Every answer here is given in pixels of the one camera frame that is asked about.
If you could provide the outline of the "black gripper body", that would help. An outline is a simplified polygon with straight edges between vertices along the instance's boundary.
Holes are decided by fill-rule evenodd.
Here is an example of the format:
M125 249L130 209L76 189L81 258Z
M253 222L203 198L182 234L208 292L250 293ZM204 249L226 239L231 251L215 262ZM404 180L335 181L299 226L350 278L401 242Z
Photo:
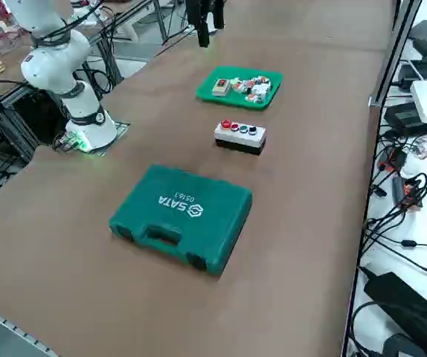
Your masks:
M187 20L189 23L199 23L206 19L209 13L216 15L216 2L211 0L187 0Z

